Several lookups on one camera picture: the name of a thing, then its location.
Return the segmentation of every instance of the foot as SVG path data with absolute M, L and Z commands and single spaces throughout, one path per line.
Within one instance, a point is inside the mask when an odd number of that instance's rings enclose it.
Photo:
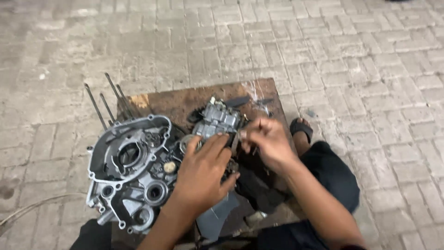
M 311 128 L 310 124 L 305 119 L 298 118 L 297 122 L 302 122 Z M 296 147 L 297 156 L 299 157 L 303 155 L 305 152 L 307 152 L 307 150 L 309 150 L 311 147 L 310 144 L 308 143 L 308 138 L 304 131 L 296 132 L 293 135 L 293 142 L 294 146 Z

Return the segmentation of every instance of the human hand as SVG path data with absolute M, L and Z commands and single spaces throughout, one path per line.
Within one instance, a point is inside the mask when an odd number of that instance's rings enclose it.
M 280 176 L 286 173 L 291 162 L 299 160 L 278 120 L 258 118 L 249 123 L 240 136 L 244 151 L 250 153 L 252 145 L 256 144 L 262 161 Z
M 232 174 L 221 183 L 226 165 L 231 158 L 231 150 L 225 148 L 228 135 L 213 135 L 196 152 L 196 146 L 201 138 L 195 136 L 188 142 L 185 157 L 178 171 L 177 182 L 170 197 L 175 199 L 175 203 L 181 206 L 181 209 L 192 210 L 190 213 L 195 217 L 227 196 L 240 176 L 240 173 Z

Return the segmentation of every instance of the black sandal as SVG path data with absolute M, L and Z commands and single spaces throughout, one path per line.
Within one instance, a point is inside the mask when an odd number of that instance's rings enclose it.
M 311 143 L 311 137 L 313 136 L 313 129 L 304 124 L 304 118 L 302 118 L 302 122 L 298 122 L 298 118 L 293 119 L 290 124 L 290 133 L 291 136 L 296 134 L 299 131 L 303 131 L 307 135 L 308 143 Z

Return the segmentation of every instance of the metal rod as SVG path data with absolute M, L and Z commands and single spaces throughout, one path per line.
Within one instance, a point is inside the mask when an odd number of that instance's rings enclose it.
M 131 115 L 130 113 L 128 113 L 127 110 L 125 110 L 125 104 L 122 103 L 122 102 L 123 102 L 123 101 L 122 101 L 122 98 L 120 98 L 119 93 L 117 93 L 117 90 L 115 89 L 114 84 L 113 84 L 112 81 L 111 81 L 110 75 L 109 75 L 108 73 L 105 73 L 105 76 L 107 77 L 108 82 L 110 83 L 111 88 L 112 88 L 112 90 L 114 91 L 115 97 L 117 97 L 117 103 L 120 103 L 120 104 L 122 105 L 122 110 L 124 111 L 123 113 L 125 114 L 125 116 L 127 117 L 127 119 L 131 118 L 132 115 Z
M 94 106 L 95 112 L 97 113 L 97 116 L 99 116 L 99 119 L 100 119 L 100 122 L 102 123 L 103 129 L 107 130 L 107 125 L 105 124 L 102 114 L 100 113 L 100 110 L 97 107 L 97 104 L 95 103 L 94 97 L 92 96 L 91 90 L 89 89 L 89 86 L 86 83 L 85 83 L 85 88 L 86 88 L 86 91 L 88 91 L 88 95 L 89 95 L 89 98 L 91 99 L 92 105 Z
M 125 97 L 125 95 L 123 94 L 122 89 L 120 88 L 120 85 L 117 84 L 116 87 L 117 87 L 118 91 L 120 92 L 120 95 L 122 96 L 123 103 L 125 104 L 125 106 L 128 110 L 128 113 L 130 114 L 131 117 L 134 117 L 133 114 L 131 113 L 130 104 L 128 103 L 128 100 Z
M 110 117 L 111 117 L 111 121 L 114 123 L 114 122 L 115 122 L 114 116 L 112 115 L 111 109 L 110 109 L 110 107 L 108 106 L 108 103 L 107 103 L 107 101 L 105 100 L 105 96 L 103 96 L 102 93 L 100 93 L 100 98 L 102 99 L 103 104 L 105 105 L 105 108 L 107 109 L 108 114 L 109 114 Z

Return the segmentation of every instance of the cable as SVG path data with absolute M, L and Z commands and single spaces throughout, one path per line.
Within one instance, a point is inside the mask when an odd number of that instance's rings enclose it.
M 11 219 L 12 217 L 16 216 L 18 213 L 24 211 L 24 212 L 21 214 L 21 215 L 24 215 L 24 214 L 26 214 L 27 212 L 31 211 L 33 208 L 38 207 L 39 205 L 41 205 L 42 203 L 44 203 L 44 202 L 46 202 L 46 201 L 49 201 L 49 200 L 52 200 L 52 199 L 61 198 L 61 197 L 65 197 L 65 196 L 70 196 L 70 195 L 80 195 L 80 194 L 81 194 L 81 195 L 86 195 L 86 193 L 81 193 L 81 192 L 79 192 L 79 193 L 62 194 L 62 195 L 58 195 L 58 196 L 54 196 L 54 197 L 51 197 L 51 198 L 44 199 L 44 200 L 42 200 L 42 201 L 36 202 L 36 203 L 31 204 L 31 205 L 28 205 L 28 206 L 26 206 L 26 207 L 22 207 L 22 208 L 18 209 L 17 211 L 15 211 L 14 213 L 12 213 L 11 215 L 9 215 L 8 217 L 6 217 L 6 219 L 2 220 L 2 221 L 0 222 L 0 226 L 3 226 L 3 224 L 5 224 L 6 222 L 8 222 L 9 219 Z

